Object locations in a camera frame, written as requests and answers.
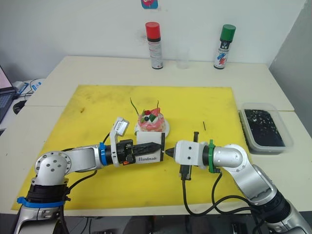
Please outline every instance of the yellow board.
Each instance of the yellow board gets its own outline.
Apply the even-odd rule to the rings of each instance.
[[[154,86],[99,86],[82,85],[77,88],[56,123],[40,155],[51,150],[62,150],[83,145],[98,144],[111,130],[118,116],[130,121],[122,139],[133,139],[137,115],[130,97],[139,113],[156,108],[170,124],[165,149],[172,148],[178,140],[193,140],[199,132],[199,141],[214,140],[215,145],[235,143],[247,149],[231,88],[221,87],[154,87]],[[105,209],[183,204],[179,167],[167,155],[164,161],[150,164],[133,164],[118,168],[110,165],[76,186],[66,203],[66,209]],[[69,185],[91,174],[67,175]],[[219,182],[215,197],[241,195],[227,173]],[[26,196],[31,178],[30,170],[19,196]],[[211,202],[211,189],[218,174],[198,167],[192,168],[192,180],[186,182],[188,203]],[[13,204],[17,210],[19,204]]]

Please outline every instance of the label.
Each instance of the label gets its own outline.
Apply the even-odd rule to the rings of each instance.
[[[38,89],[39,85],[41,85],[40,81],[36,84],[32,84],[31,87],[33,88],[34,91],[36,91]]]
[[[141,0],[141,4],[144,9],[157,9],[158,8],[157,0]]]
[[[128,127],[128,122],[118,121],[114,130],[117,132],[117,135],[123,136],[127,127]]]
[[[160,162],[160,152],[157,156],[155,154],[136,156],[136,164],[152,162]]]
[[[228,59],[228,53],[230,50],[230,42],[223,41],[217,51],[214,59],[214,66],[217,68],[224,68]]]
[[[151,57],[151,62],[152,62],[152,67],[153,68],[162,68],[163,63],[162,63],[162,54],[161,54],[161,45],[160,41],[158,42],[148,42],[148,47],[150,50],[150,57]]]

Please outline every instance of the box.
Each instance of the box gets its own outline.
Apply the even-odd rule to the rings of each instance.
[[[244,103],[239,115],[252,154],[277,155],[293,146],[283,120],[271,104]]]

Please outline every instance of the spray can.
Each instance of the spray can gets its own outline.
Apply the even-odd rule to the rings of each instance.
[[[145,24],[145,28],[152,67],[154,69],[161,69],[163,67],[163,62],[161,54],[159,23],[148,22]]]
[[[222,33],[220,36],[220,47],[214,59],[214,67],[216,69],[223,69],[228,59],[228,53],[230,50],[230,43],[233,41],[236,27],[231,24],[224,24]]]

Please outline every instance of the robotic arm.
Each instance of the robotic arm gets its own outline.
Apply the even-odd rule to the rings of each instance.
[[[65,175],[94,171],[111,164],[116,167],[121,163],[132,164],[136,162],[136,156],[158,150],[163,155],[164,135],[161,144],[150,142],[133,145],[131,139],[118,142],[117,136],[122,137],[128,125],[129,122],[123,118],[116,120],[110,131],[111,145],[100,142],[98,145],[50,151],[40,156],[35,163],[36,177],[31,180],[27,197],[18,198],[21,208],[12,233],[67,233],[61,218],[65,201],[70,200],[66,195],[72,186],[67,187]]]
[[[197,143],[196,139],[197,136],[194,141],[178,141],[175,148],[166,151],[181,164],[182,179],[191,179],[191,166],[201,169],[209,167],[211,173],[219,172],[216,167],[223,167],[231,174],[251,206],[264,217],[269,229],[276,233],[312,234],[312,229],[301,214],[283,197],[268,176],[249,162],[242,147],[235,144],[215,147],[212,140],[208,144]]]

